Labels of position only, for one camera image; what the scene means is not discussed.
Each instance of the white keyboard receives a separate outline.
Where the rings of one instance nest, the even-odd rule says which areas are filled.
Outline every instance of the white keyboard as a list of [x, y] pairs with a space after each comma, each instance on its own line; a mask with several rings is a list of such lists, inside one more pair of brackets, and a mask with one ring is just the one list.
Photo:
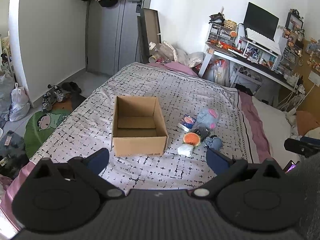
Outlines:
[[268, 39], [267, 37], [263, 36], [260, 33], [257, 33], [256, 31], [247, 28], [247, 38], [255, 41], [258, 44], [261, 44], [262, 46], [272, 50], [278, 55], [281, 55], [281, 51], [279, 48], [279, 44], [275, 43], [274, 41]]

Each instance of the pink bedsheet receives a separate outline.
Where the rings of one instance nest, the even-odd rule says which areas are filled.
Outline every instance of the pink bedsheet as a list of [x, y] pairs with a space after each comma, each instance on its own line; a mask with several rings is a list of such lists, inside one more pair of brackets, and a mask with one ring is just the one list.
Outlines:
[[20, 172], [18, 177], [14, 179], [11, 183], [9, 188], [4, 193], [2, 197], [0, 208], [2, 212], [6, 215], [8, 220], [12, 223], [12, 225], [17, 229], [20, 230], [20, 226], [17, 223], [14, 215], [12, 214], [12, 200], [14, 199], [15, 195], [17, 194], [18, 190], [20, 189], [21, 185], [24, 183], [26, 178], [29, 176], [30, 172], [36, 165], [33, 162], [29, 162], [26, 166], [24, 166]]
[[241, 109], [249, 121], [252, 140], [257, 147], [259, 161], [262, 163], [265, 159], [272, 158], [269, 141], [263, 131], [262, 121], [259, 118], [257, 109], [253, 105], [252, 97], [241, 91], [239, 91], [239, 96], [241, 98]]
[[148, 63], [147, 65], [153, 66], [153, 67], [159, 67], [159, 68], [165, 68], [172, 71], [178, 71], [185, 73], [189, 76], [198, 77], [198, 75], [193, 72], [193, 70], [185, 65], [180, 64], [179, 62], [172, 61], [170, 63], [166, 63], [162, 65], [161, 63]]

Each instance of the door lock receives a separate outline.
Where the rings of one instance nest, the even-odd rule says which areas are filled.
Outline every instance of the door lock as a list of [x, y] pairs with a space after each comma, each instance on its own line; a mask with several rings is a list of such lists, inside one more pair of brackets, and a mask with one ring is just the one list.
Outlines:
[[136, 2], [136, 13], [140, 13], [141, 7], [142, 7], [142, 0], [128, 0], [128, 2]]

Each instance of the cardboard box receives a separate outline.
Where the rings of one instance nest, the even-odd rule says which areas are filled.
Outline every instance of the cardboard box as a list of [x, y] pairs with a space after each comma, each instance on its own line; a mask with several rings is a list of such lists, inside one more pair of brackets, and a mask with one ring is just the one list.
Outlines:
[[116, 97], [112, 126], [116, 156], [161, 156], [167, 140], [158, 98]]

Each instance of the gray door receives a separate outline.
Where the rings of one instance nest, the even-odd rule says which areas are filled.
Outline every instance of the gray door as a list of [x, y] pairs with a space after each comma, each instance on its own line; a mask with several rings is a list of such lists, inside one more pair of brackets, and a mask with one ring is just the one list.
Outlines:
[[[149, 8], [150, 0], [142, 0]], [[119, 0], [111, 8], [91, 1], [87, 18], [87, 71], [114, 75], [139, 60], [137, 2]]]

